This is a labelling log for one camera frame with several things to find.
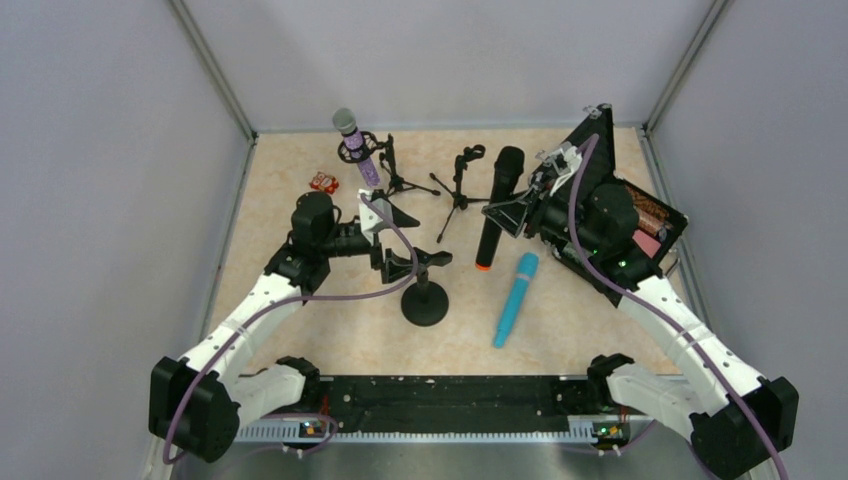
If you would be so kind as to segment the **round base microphone stand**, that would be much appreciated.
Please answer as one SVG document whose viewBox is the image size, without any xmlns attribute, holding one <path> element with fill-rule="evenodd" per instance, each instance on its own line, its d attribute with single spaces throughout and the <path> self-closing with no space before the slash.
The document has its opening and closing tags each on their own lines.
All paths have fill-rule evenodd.
<svg viewBox="0 0 848 480">
<path fill-rule="evenodd" d="M 401 311 L 405 319 L 419 327 L 434 326 L 444 319 L 449 309 L 446 290 L 429 279 L 430 267 L 444 267 L 453 260 L 447 251 L 428 253 L 413 248 L 417 258 L 418 273 L 415 283 L 406 288 L 401 297 Z"/>
</svg>

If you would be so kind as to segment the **teal microphone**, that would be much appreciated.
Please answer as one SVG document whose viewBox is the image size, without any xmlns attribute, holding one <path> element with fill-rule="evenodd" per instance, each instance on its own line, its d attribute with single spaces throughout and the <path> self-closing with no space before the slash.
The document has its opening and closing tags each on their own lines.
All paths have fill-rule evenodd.
<svg viewBox="0 0 848 480">
<path fill-rule="evenodd" d="M 500 349 L 505 346 L 521 311 L 529 286 L 535 278 L 539 261 L 539 256 L 532 252 L 526 252 L 520 257 L 514 272 L 513 283 L 496 325 L 493 338 L 494 348 Z"/>
</svg>

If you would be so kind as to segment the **shock mount tripod stand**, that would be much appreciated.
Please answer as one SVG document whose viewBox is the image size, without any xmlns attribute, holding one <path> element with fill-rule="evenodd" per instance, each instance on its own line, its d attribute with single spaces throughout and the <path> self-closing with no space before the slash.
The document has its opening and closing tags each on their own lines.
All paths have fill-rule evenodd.
<svg viewBox="0 0 848 480">
<path fill-rule="evenodd" d="M 385 190 L 385 193 L 388 195 L 388 197 L 412 190 L 421 190 L 433 196 L 441 195 L 439 191 L 432 188 L 424 187 L 420 184 L 410 182 L 399 174 L 395 150 L 395 138 L 392 133 L 388 133 L 384 140 L 379 140 L 376 135 L 370 131 L 361 132 L 366 137 L 367 146 L 371 150 L 371 159 L 373 160 L 377 172 L 378 168 L 381 168 L 384 173 L 388 174 L 388 185 L 387 189 Z M 337 147 L 338 158 L 341 143 L 342 140 L 340 141 Z"/>
</svg>

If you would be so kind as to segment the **purple glitter microphone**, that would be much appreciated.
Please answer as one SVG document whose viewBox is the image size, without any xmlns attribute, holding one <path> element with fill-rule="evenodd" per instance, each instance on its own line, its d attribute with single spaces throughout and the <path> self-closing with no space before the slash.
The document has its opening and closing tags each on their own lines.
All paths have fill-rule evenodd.
<svg viewBox="0 0 848 480">
<path fill-rule="evenodd" d="M 353 112 L 346 107 L 339 108 L 332 116 L 332 123 L 342 135 L 339 158 L 344 163 L 357 167 L 368 188 L 378 187 L 380 176 L 371 159 L 371 150 L 367 146 L 366 137 L 358 129 Z"/>
</svg>

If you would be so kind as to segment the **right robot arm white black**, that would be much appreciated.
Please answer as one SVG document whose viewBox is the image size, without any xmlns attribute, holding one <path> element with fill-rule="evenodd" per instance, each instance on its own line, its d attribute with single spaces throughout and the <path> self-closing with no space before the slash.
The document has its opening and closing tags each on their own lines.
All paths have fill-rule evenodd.
<svg viewBox="0 0 848 480">
<path fill-rule="evenodd" d="M 589 375 L 601 399 L 634 408 L 684 438 L 715 477 L 784 479 L 799 394 L 731 351 L 675 292 L 660 262 L 682 214 L 619 179 L 588 186 L 494 184 L 483 210 L 481 264 L 501 233 L 541 239 L 555 258 L 634 319 L 683 375 L 661 379 L 625 355 L 599 356 Z"/>
</svg>

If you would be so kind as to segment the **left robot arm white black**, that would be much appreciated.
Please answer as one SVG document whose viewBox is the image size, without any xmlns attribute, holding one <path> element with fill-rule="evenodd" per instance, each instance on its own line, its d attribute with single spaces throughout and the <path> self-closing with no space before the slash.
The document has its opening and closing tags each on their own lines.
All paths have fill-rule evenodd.
<svg viewBox="0 0 848 480">
<path fill-rule="evenodd" d="M 380 189 L 361 189 L 359 212 L 340 222 L 332 197 L 301 195 L 291 215 L 291 230 L 242 302 L 196 346 L 179 358 L 163 357 L 151 372 L 148 429 L 163 442 L 161 461 L 176 465 L 192 455 L 208 463 L 223 456 L 237 430 L 281 408 L 302 401 L 308 376 L 284 360 L 257 374 L 242 374 L 247 363 L 289 316 L 310 303 L 353 302 L 389 295 L 411 282 L 420 265 L 410 250 L 410 266 L 389 273 L 380 232 L 391 230 L 406 248 L 403 234 L 419 220 L 394 205 Z M 366 256 L 380 271 L 384 289 L 348 295 L 320 295 L 338 257 Z"/>
</svg>

